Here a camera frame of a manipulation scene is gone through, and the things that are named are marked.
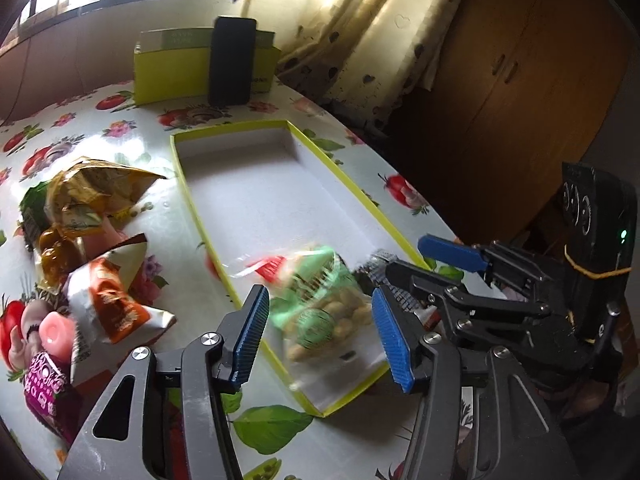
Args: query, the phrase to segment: smartphone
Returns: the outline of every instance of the smartphone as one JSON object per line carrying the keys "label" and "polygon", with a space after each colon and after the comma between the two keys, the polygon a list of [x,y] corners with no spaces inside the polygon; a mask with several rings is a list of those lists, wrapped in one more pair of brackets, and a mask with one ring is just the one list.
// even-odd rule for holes
{"label": "smartphone", "polygon": [[251,18],[219,16],[211,35],[209,104],[249,102],[254,73],[256,22]]}

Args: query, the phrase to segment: curtain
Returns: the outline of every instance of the curtain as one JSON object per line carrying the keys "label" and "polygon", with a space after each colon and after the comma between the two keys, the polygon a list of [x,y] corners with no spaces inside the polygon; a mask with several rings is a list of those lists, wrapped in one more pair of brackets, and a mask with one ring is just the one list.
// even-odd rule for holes
{"label": "curtain", "polygon": [[276,32],[282,82],[351,126],[377,132],[437,62],[459,2],[245,0],[242,15]]}

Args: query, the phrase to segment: table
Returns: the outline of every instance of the table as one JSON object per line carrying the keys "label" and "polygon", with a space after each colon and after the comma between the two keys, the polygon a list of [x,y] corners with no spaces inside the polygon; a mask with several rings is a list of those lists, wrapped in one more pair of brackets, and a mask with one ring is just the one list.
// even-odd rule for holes
{"label": "table", "polygon": [[[232,305],[223,285],[209,270],[206,252],[177,186],[169,146],[172,132],[204,124],[286,119],[301,130],[309,128],[316,134],[316,144],[341,165],[409,241],[415,244],[426,233],[454,238],[427,201],[394,168],[334,117],[279,81],[274,82],[269,94],[230,108],[211,108],[204,97],[136,108],[132,92],[132,82],[106,86],[0,128],[0,146],[4,147],[0,154],[3,305],[34,291],[31,255],[17,225],[20,200],[29,187],[50,179],[84,155],[168,177],[150,188],[131,211],[124,228],[126,234],[144,232],[148,238],[149,303],[178,318],[178,323],[156,343],[156,350],[180,348],[215,328]],[[425,154],[426,170],[429,156],[434,155]],[[472,293],[500,295],[475,274],[465,275],[464,283]],[[0,370],[5,369],[0,360]],[[466,402],[468,393],[463,396]],[[280,432],[283,442],[290,437],[286,445],[264,455],[243,444],[232,430],[242,472],[258,467],[251,478],[257,474],[260,480],[392,480],[399,477],[398,466],[411,437],[417,401],[415,396],[402,396],[387,374],[337,413],[316,418],[296,433],[282,423],[291,410],[278,406],[297,412],[302,409],[258,355],[251,379],[242,389],[240,405],[229,419],[232,424],[234,420],[246,422],[250,419],[248,409],[275,406],[263,410],[271,415],[255,422],[252,431]],[[66,457],[65,446],[28,412],[19,381],[0,379],[0,416],[34,467],[54,480]],[[260,470],[264,463],[266,470]]]}

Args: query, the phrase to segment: purple snack bag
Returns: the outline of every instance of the purple snack bag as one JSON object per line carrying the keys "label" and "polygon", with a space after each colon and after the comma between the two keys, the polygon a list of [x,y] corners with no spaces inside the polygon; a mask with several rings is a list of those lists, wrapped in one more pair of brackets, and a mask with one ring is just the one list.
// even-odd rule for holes
{"label": "purple snack bag", "polygon": [[46,352],[36,354],[24,377],[27,406],[71,446],[78,436],[82,398],[69,381],[69,364]]}

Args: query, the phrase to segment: yellow rubber band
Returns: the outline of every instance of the yellow rubber band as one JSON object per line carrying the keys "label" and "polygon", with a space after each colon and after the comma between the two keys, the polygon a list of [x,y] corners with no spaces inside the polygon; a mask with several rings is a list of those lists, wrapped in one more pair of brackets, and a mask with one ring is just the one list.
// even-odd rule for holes
{"label": "yellow rubber band", "polygon": [[569,262],[569,264],[581,274],[584,274],[587,278],[591,278],[592,280],[602,280],[604,278],[612,278],[613,276],[621,276],[622,274],[628,274],[631,272],[631,267],[625,267],[624,269],[616,269],[610,270],[609,272],[591,272],[590,270],[581,267],[577,263],[575,263],[569,253],[566,251],[566,246],[564,246],[564,257]]}

